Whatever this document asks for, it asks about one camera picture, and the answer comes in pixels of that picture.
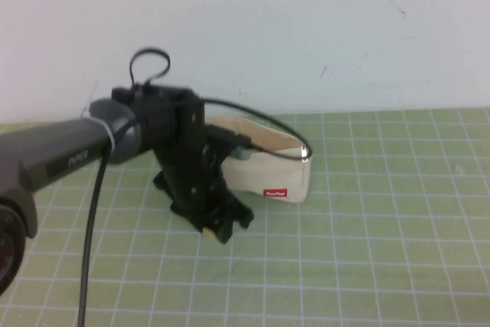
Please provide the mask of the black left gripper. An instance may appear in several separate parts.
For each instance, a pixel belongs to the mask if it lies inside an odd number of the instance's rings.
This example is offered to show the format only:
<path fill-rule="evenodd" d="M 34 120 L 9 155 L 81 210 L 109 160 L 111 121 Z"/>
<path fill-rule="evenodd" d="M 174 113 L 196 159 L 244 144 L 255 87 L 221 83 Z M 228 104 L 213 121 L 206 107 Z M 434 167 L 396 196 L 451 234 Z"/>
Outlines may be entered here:
<path fill-rule="evenodd" d="M 247 229 L 254 219 L 228 188 L 221 168 L 235 149 L 251 147 L 250 137 L 207 123 L 204 101 L 189 89 L 144 87 L 142 96 L 149 101 L 149 117 L 164 125 L 153 148 L 161 166 L 155 186 L 172 199 L 175 214 L 225 244 L 235 223 Z"/>

